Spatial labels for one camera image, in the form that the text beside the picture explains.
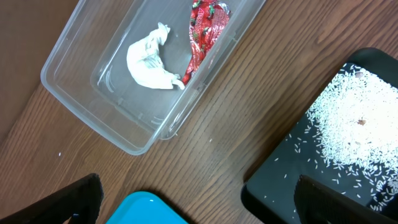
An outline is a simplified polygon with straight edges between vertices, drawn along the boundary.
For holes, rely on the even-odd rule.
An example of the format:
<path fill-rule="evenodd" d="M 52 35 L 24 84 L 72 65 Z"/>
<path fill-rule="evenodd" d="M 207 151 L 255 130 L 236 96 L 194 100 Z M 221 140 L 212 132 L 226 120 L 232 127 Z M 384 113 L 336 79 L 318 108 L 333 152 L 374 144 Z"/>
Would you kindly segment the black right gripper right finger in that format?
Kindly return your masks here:
<path fill-rule="evenodd" d="M 298 178 L 294 204 L 301 223 L 397 224 L 307 175 Z"/>

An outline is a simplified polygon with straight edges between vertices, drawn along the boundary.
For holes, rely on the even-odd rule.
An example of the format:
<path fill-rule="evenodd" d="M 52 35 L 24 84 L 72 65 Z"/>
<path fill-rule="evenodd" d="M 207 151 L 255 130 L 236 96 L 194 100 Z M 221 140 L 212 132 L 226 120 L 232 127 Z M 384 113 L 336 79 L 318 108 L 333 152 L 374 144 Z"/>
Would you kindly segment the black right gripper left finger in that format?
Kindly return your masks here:
<path fill-rule="evenodd" d="M 2 218 L 1 223 L 95 223 L 103 197 L 100 177 L 92 173 Z"/>

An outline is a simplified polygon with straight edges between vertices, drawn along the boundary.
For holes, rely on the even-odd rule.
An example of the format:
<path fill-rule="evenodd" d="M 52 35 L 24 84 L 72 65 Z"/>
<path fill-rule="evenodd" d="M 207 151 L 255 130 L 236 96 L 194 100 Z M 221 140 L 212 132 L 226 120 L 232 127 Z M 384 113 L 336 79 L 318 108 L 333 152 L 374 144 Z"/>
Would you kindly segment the white napkin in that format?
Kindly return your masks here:
<path fill-rule="evenodd" d="M 137 84 L 151 89 L 185 89 L 180 75 L 168 72 L 160 57 L 159 46 L 165 44 L 169 32 L 170 27 L 159 22 L 157 29 L 128 47 L 127 68 Z"/>

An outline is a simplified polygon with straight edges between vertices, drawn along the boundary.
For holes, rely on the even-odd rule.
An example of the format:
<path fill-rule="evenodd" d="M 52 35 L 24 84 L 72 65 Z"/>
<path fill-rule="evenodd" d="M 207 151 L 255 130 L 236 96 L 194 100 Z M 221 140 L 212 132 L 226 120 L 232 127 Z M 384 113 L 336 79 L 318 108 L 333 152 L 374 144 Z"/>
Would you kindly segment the red snack wrapper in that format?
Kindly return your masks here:
<path fill-rule="evenodd" d="M 229 14 L 228 5 L 222 1 L 193 1 L 188 31 L 192 57 L 182 78 L 184 85 L 187 85 L 195 75 L 207 53 L 228 24 Z"/>

